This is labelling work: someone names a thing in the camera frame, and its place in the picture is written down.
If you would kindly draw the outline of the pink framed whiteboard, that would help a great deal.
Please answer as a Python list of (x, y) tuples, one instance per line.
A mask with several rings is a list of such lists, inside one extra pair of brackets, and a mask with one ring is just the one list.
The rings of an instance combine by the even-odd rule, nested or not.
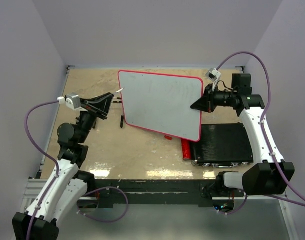
[(120, 70), (125, 122), (133, 127), (198, 142), (202, 113), (191, 109), (204, 90), (196, 76)]

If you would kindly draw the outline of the red marker cap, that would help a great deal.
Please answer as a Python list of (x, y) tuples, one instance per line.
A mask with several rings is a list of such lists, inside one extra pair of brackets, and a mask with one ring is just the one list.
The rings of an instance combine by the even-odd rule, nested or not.
[(164, 138), (167, 139), (167, 140), (172, 140), (173, 139), (171, 136), (168, 136), (168, 135), (165, 135)]

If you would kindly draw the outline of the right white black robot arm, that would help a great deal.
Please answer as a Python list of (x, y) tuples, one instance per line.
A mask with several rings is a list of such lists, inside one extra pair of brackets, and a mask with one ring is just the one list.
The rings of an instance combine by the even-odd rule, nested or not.
[(253, 94), (251, 75), (234, 73), (231, 89), (219, 90), (221, 73), (212, 68), (206, 73), (212, 82), (191, 109), (212, 113), (216, 107), (231, 107), (245, 127), (252, 149), (254, 165), (245, 173), (224, 171), (219, 174), (215, 191), (225, 197), (238, 189), (249, 196), (281, 195), (295, 173), (291, 162), (285, 162), (278, 150), (268, 126), (265, 104), (262, 97)]

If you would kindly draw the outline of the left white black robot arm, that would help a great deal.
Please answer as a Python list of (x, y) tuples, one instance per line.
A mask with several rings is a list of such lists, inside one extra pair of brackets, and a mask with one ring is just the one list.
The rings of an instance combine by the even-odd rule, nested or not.
[(25, 212), (17, 212), (12, 225), (17, 240), (55, 240), (59, 227), (80, 197), (91, 196), (96, 191), (95, 177), (81, 171), (88, 146), (84, 143), (98, 119), (106, 120), (115, 95), (111, 92), (94, 98), (81, 98), (76, 93), (60, 96), (54, 104), (67, 106), (80, 113), (75, 124), (63, 123), (57, 129), (60, 146), (58, 158), (42, 150), (32, 138), (28, 123), (24, 128), (30, 142), (55, 167), (38, 196)]

